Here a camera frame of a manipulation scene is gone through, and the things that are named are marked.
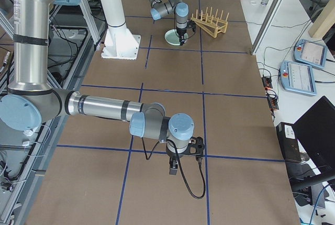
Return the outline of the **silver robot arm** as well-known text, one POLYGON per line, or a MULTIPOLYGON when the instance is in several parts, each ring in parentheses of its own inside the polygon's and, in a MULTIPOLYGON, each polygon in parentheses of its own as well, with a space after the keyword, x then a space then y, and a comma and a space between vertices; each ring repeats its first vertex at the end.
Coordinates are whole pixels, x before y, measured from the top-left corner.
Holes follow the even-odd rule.
POLYGON ((176 20, 175 33, 178 43, 182 46, 185 43, 185 34, 188 28, 188 5, 182 0, 149 0, 151 6, 151 16, 154 20, 159 20, 169 14, 174 14, 176 20))
MULTIPOLYGON (((78 91, 52 88, 47 83, 49 46, 49 6, 55 0, 14 0, 14 79, 1 99, 1 120, 9 127, 25 131, 57 116, 88 115, 130 122, 133 136, 166 143, 170 174, 182 166, 180 156, 191 147, 194 122, 187 114, 165 116, 161 104, 82 95, 78 91)), ((61 5, 81 0, 61 0, 61 5)), ((135 60, 140 36, 127 28, 121 0, 100 0, 107 21, 102 57, 135 60)), ((182 0, 149 0, 154 20, 174 14, 179 44, 185 41, 188 5, 182 0)))

